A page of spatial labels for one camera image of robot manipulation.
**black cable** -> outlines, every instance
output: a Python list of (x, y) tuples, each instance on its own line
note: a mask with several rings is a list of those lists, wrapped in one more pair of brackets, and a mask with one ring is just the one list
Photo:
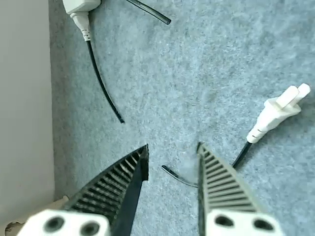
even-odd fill
[(236, 169), (240, 163), (242, 162), (242, 160), (244, 159), (246, 153), (248, 152), (248, 150), (251, 147), (251, 143), (250, 142), (246, 142), (246, 144), (244, 145), (243, 149), (241, 150), (240, 154), (237, 156), (237, 158), (235, 159), (235, 161), (232, 164), (232, 167), (234, 169)]
[(179, 174), (175, 173), (174, 171), (172, 171), (167, 166), (162, 165), (161, 168), (162, 168), (162, 170), (167, 172), (170, 176), (172, 176), (173, 178), (177, 179), (179, 182), (182, 182), (183, 184), (186, 184), (186, 185), (194, 187), (194, 188), (198, 187), (198, 183), (193, 183), (193, 182), (190, 182), (190, 181), (184, 179), (183, 177), (179, 176)]
[(167, 25), (169, 25), (171, 23), (171, 19), (169, 19), (168, 17), (164, 16), (163, 14), (159, 13), (158, 11), (154, 10), (153, 8), (147, 6), (146, 4), (144, 4), (142, 2), (140, 2), (138, 0), (127, 0), (127, 1), (132, 3), (135, 6), (139, 7), (140, 9), (148, 12), (149, 14), (155, 16), (156, 18), (158, 18), (160, 21), (163, 21)]
[(119, 112), (117, 111), (114, 103), (112, 102), (112, 100), (110, 99), (108, 92), (106, 91), (105, 85), (102, 81), (102, 78), (100, 77), (97, 65), (96, 65), (96, 61), (95, 61), (95, 57), (94, 57), (94, 53), (93, 53), (93, 49), (92, 49), (92, 45), (90, 41), (87, 41), (88, 44), (88, 49), (89, 49), (89, 53), (90, 53), (90, 57), (91, 57), (91, 61), (92, 61), (92, 65), (96, 74), (96, 77), (98, 79), (99, 85), (101, 86), (104, 95), (109, 103), (109, 105), (111, 106), (111, 108), (113, 109), (114, 113), (116, 114), (117, 118), (119, 119), (120, 123), (124, 123), (125, 121), (123, 120), (122, 116), (119, 114)]

